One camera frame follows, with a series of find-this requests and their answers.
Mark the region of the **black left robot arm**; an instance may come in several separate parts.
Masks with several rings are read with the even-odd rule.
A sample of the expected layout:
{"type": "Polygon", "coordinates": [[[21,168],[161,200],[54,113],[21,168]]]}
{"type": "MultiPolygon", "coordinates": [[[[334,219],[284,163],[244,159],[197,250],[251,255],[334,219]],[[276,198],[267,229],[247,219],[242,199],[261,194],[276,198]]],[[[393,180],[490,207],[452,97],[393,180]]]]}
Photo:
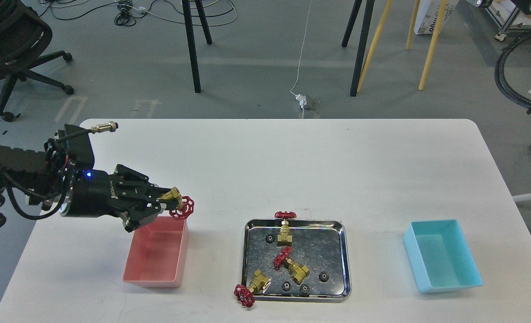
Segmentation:
{"type": "MultiPolygon", "coordinates": [[[[160,188],[148,176],[118,164],[113,174],[94,168],[90,134],[116,131],[116,122],[89,129],[66,124],[44,144],[44,151],[0,145],[0,207],[4,192],[16,213],[30,220],[53,214],[97,218],[110,215],[132,232],[163,211],[187,219],[194,202],[177,188],[160,188]]],[[[6,217],[0,213],[0,228],[6,217]]]]}

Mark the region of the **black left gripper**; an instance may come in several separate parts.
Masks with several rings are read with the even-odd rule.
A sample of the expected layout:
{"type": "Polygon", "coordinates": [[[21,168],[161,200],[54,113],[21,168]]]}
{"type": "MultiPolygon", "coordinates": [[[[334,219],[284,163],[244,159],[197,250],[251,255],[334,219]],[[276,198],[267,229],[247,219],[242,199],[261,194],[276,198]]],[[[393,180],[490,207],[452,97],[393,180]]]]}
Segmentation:
{"type": "Polygon", "coordinates": [[[163,211],[181,210],[184,204],[176,199],[175,188],[155,186],[145,174],[118,164],[110,175],[99,170],[77,175],[59,214],[76,218],[111,215],[132,232],[152,223],[163,211]]]}

